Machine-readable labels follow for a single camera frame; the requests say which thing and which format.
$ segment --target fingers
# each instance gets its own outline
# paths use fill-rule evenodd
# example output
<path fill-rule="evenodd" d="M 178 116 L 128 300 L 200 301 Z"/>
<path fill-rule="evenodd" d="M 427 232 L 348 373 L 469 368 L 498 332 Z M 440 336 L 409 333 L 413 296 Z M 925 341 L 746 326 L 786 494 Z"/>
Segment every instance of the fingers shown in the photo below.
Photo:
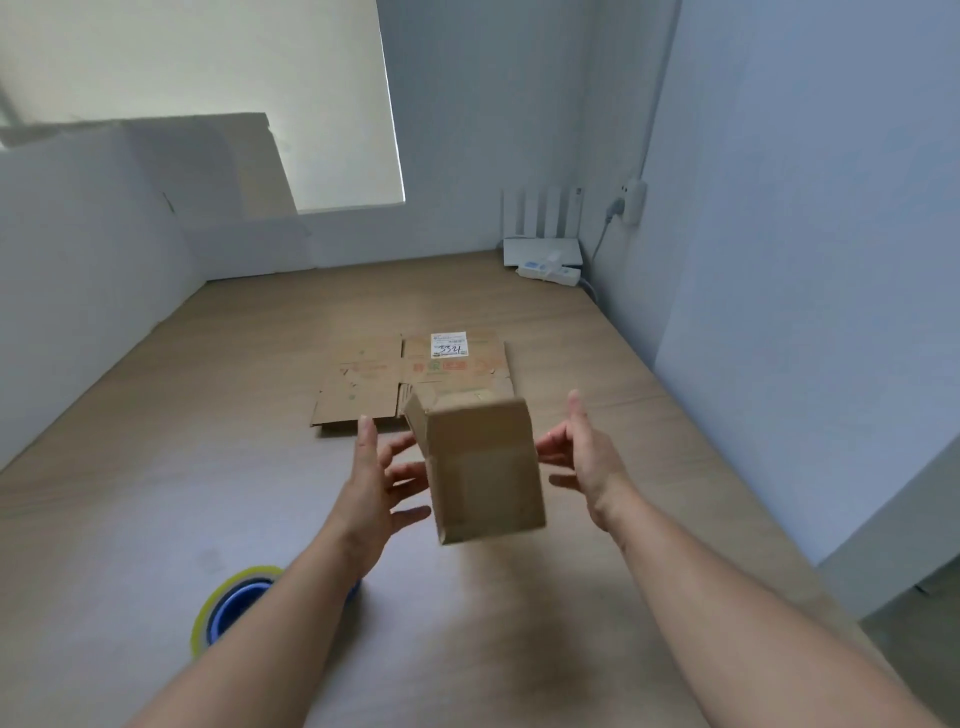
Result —
<path fill-rule="evenodd" d="M 570 394 L 566 396 L 566 410 L 569 413 L 573 439 L 588 442 L 593 437 L 593 428 L 590 426 L 587 408 L 584 407 L 584 401 L 581 399 L 578 390 L 571 390 Z"/>
<path fill-rule="evenodd" d="M 357 420 L 357 444 L 353 449 L 353 470 L 376 465 L 376 425 L 367 415 Z"/>
<path fill-rule="evenodd" d="M 545 435 L 541 436 L 537 442 L 537 454 L 547 455 L 558 450 L 564 449 L 569 445 L 569 433 L 567 431 L 568 422 L 564 420 L 559 425 L 553 427 Z"/>
<path fill-rule="evenodd" d="M 416 508 L 408 508 L 405 511 L 396 511 L 390 514 L 390 525 L 394 533 L 408 525 L 420 522 L 430 516 L 430 506 L 419 505 Z"/>
<path fill-rule="evenodd" d="M 407 480 L 399 485 L 395 485 L 393 488 L 387 489 L 387 498 L 390 499 L 390 507 L 392 509 L 396 508 L 408 497 L 422 493 L 429 487 L 430 485 L 427 482 L 426 475 L 424 475 L 423 477 L 415 477 L 412 480 Z"/>
<path fill-rule="evenodd" d="M 380 462 L 381 468 L 386 468 L 390 465 L 394 458 L 401 454 L 404 450 L 411 448 L 417 443 L 417 438 L 414 437 L 413 432 L 405 432 L 402 435 L 388 440 L 383 445 L 380 446 L 380 450 L 377 451 L 377 459 Z"/>
<path fill-rule="evenodd" d="M 550 481 L 551 485 L 556 485 L 558 488 L 567 488 L 571 491 L 580 491 L 583 493 L 583 490 L 580 488 L 580 481 L 577 480 L 576 475 L 569 475 L 566 473 L 551 473 L 547 480 Z"/>
<path fill-rule="evenodd" d="M 550 455 L 541 455 L 537 458 L 543 465 L 556 465 L 559 468 L 573 470 L 573 458 L 565 452 L 554 452 Z"/>
<path fill-rule="evenodd" d="M 387 485 L 414 477 L 426 477 L 426 463 L 422 460 L 416 463 L 394 463 L 384 474 L 387 477 Z"/>

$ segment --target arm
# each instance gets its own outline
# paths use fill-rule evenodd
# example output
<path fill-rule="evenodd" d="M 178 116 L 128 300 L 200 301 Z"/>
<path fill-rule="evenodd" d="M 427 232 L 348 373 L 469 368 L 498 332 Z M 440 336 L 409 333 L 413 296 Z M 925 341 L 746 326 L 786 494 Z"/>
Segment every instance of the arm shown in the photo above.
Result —
<path fill-rule="evenodd" d="M 550 481 L 587 497 L 716 728 L 938 726 L 902 686 L 648 503 L 576 392 L 537 442 Z"/>
<path fill-rule="evenodd" d="M 350 587 L 399 529 L 429 506 L 394 511 L 427 487 L 422 462 L 392 464 L 414 444 L 377 451 L 376 427 L 358 424 L 353 470 L 324 527 L 280 579 L 129 724 L 130 728 L 301 726 L 323 675 Z"/>

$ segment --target tape roll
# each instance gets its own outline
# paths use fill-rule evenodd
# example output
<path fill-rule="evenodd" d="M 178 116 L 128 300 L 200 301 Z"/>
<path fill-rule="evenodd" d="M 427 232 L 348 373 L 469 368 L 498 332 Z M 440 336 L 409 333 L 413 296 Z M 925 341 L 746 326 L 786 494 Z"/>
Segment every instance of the tape roll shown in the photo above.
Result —
<path fill-rule="evenodd" d="M 190 651 L 200 657 L 273 586 L 283 569 L 259 566 L 235 573 L 204 602 L 190 632 Z"/>

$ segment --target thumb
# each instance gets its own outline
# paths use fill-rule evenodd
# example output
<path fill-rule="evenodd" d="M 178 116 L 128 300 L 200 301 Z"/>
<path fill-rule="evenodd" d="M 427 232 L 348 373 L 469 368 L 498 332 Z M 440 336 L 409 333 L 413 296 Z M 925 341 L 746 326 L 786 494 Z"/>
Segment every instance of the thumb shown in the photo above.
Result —
<path fill-rule="evenodd" d="M 357 444 L 353 450 L 353 468 L 376 465 L 376 425 L 367 415 L 357 420 Z"/>
<path fill-rule="evenodd" d="M 590 426 L 587 409 L 584 407 L 584 401 L 580 398 L 578 390 L 574 389 L 566 396 L 566 411 L 574 438 L 592 437 L 593 428 Z"/>

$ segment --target small cardboard box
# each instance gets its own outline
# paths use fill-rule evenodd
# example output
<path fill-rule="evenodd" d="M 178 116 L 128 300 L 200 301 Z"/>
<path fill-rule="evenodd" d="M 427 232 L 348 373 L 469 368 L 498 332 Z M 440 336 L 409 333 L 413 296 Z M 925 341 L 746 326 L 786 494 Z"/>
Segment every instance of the small cardboard box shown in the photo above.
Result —
<path fill-rule="evenodd" d="M 546 525 L 527 403 L 417 384 L 403 409 L 426 460 L 441 544 Z"/>
<path fill-rule="evenodd" d="M 405 415 L 442 544 L 546 525 L 530 413 L 494 331 L 359 339 L 331 353 L 312 424 Z"/>

